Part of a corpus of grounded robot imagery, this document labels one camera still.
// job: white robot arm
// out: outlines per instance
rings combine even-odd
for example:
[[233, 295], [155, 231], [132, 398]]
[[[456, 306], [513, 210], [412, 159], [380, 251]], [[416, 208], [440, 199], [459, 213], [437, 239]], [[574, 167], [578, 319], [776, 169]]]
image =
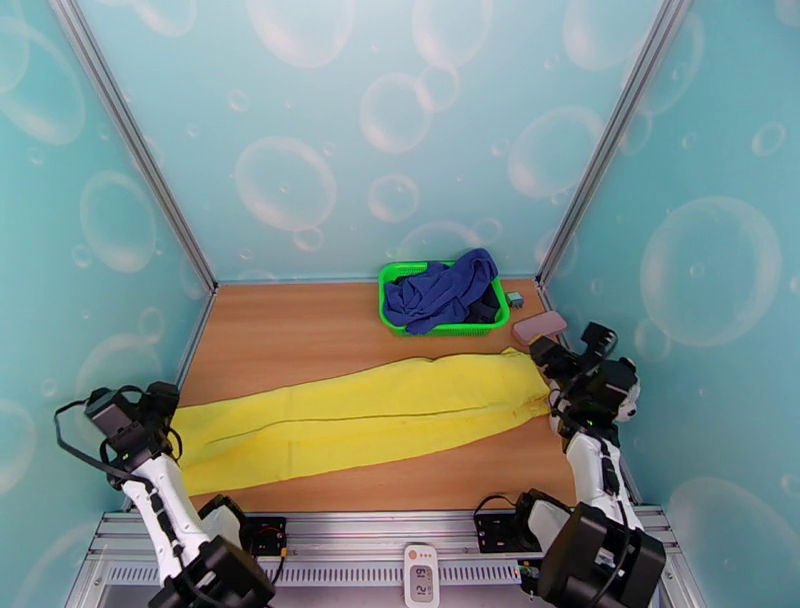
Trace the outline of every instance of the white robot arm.
[[531, 356], [550, 382], [551, 428], [575, 478], [570, 509], [531, 490], [517, 512], [545, 557], [540, 595], [556, 606], [644, 608], [664, 568], [663, 545], [647, 535], [633, 510], [620, 469], [617, 422], [636, 414], [639, 379], [630, 359], [607, 359], [616, 334], [590, 323], [576, 355], [547, 338]]
[[[139, 394], [138, 401], [128, 399], [132, 393]], [[177, 387], [164, 382], [145, 391], [134, 386], [97, 389], [89, 399], [56, 411], [58, 445], [104, 471], [111, 486], [122, 490], [139, 510], [156, 552], [162, 587], [148, 603], [150, 608], [268, 608], [274, 586], [242, 550], [242, 511], [224, 496], [209, 501], [199, 513], [189, 501], [168, 439], [177, 405]], [[80, 452], [61, 436], [59, 415], [79, 406], [106, 437], [100, 447], [102, 460]]]

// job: yellow cloth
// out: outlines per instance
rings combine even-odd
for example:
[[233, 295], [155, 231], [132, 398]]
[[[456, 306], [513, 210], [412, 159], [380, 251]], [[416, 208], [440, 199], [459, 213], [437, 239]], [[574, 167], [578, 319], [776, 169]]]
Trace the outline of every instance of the yellow cloth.
[[238, 399], [179, 408], [189, 494], [430, 454], [548, 411], [530, 357], [408, 359]]

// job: blue backdrop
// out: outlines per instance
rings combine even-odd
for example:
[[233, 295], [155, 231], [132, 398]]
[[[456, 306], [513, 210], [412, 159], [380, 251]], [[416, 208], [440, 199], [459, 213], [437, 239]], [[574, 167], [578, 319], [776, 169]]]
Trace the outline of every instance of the blue backdrop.
[[551, 286], [637, 360], [627, 460], [711, 606], [800, 602], [798, 59], [800, 3], [695, 2]]
[[82, 0], [223, 282], [532, 275], [658, 0]]
[[53, 411], [176, 379], [208, 296], [44, 0], [0, 0], [0, 142], [0, 606], [49, 608], [122, 503]]

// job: blue towel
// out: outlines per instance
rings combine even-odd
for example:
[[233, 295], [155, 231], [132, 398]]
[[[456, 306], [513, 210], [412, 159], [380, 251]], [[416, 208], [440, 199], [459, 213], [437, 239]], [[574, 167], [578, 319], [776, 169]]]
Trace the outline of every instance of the blue towel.
[[497, 266], [485, 249], [465, 253], [452, 266], [429, 262], [425, 272], [385, 285], [383, 312], [414, 335], [442, 323], [461, 323], [496, 276]]

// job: black cable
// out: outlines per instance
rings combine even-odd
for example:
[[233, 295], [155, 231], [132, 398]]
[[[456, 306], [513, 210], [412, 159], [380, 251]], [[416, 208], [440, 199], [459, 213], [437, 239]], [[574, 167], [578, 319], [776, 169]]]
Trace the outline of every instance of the black cable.
[[189, 570], [183, 563], [182, 545], [175, 545], [172, 548], [172, 553], [175, 557], [178, 558], [178, 564], [180, 564], [181, 567], [181, 578], [183, 579], [183, 582], [186, 583], [186, 586], [189, 587], [189, 591], [191, 591], [197, 599], [211, 606], [212, 608], [231, 608], [230, 605], [226, 604], [225, 602], [220, 602], [219, 600], [215, 600], [210, 595], [203, 593], [202, 591], [200, 591], [200, 589], [198, 589], [197, 585], [194, 584], [192, 577], [189, 576]]
[[605, 585], [598, 589], [597, 593], [594, 594], [594, 597], [589, 600], [589, 603], [586, 604], [586, 608], [594, 608], [597, 606], [597, 603], [602, 599], [602, 597], [606, 594], [616, 580], [619, 571], [622, 569], [622, 564], [625, 562], [625, 558], [628, 557], [628, 549], [630, 548], [631, 544], [631, 529], [628, 527], [628, 516], [625, 514], [625, 508], [622, 506], [622, 501], [617, 500], [617, 506], [622, 513], [622, 525], [625, 526], [625, 535], [622, 539], [622, 554], [617, 560], [617, 565], [614, 566], [614, 569], [611, 571], [611, 576], [608, 577]]
[[178, 434], [178, 431], [173, 429], [171, 426], [167, 427], [167, 435], [172, 433], [175, 436], [175, 441], [178, 443], [178, 451], [180, 452], [177, 456], [174, 456], [175, 462], [180, 462], [181, 456], [183, 456], [183, 439]]
[[65, 452], [72, 454], [75, 458], [77, 458], [81, 462], [88, 464], [89, 466], [94, 467], [95, 469], [103, 471], [105, 474], [115, 479], [122, 479], [125, 481], [136, 481], [138, 483], [143, 484], [145, 489], [147, 490], [147, 493], [151, 494], [155, 488], [149, 479], [146, 479], [145, 477], [140, 477], [138, 475], [132, 475], [127, 471], [118, 469], [117, 467], [112, 466], [108, 463], [101, 462], [96, 458], [92, 458], [88, 454], [81, 452], [79, 449], [75, 448], [71, 444], [64, 441], [64, 438], [61, 436], [61, 423], [59, 422], [58, 417], [67, 410], [70, 410], [79, 405], [84, 405], [85, 403], [86, 403], [85, 399], [80, 401], [73, 401], [72, 403], [68, 403], [67, 405], [58, 408], [53, 414], [53, 422], [55, 423], [56, 426], [56, 442], [58, 443], [58, 447], [60, 447]]
[[487, 502], [489, 502], [490, 500], [495, 500], [495, 499], [505, 500], [512, 507], [516, 507], [517, 506], [513, 502], [511, 502], [506, 496], [503, 496], [502, 494], [490, 494], [489, 496], [484, 498], [480, 503], [478, 503], [477, 507], [475, 507], [475, 510], [472, 512], [472, 519], [475, 519], [475, 517], [478, 515], [478, 511], [480, 511]]
[[275, 576], [272, 577], [272, 586], [275, 586], [275, 583], [278, 582], [278, 579], [281, 577], [281, 573], [283, 572], [283, 566], [286, 563], [286, 556], [281, 553], [281, 561], [278, 564], [278, 569], [275, 571]]

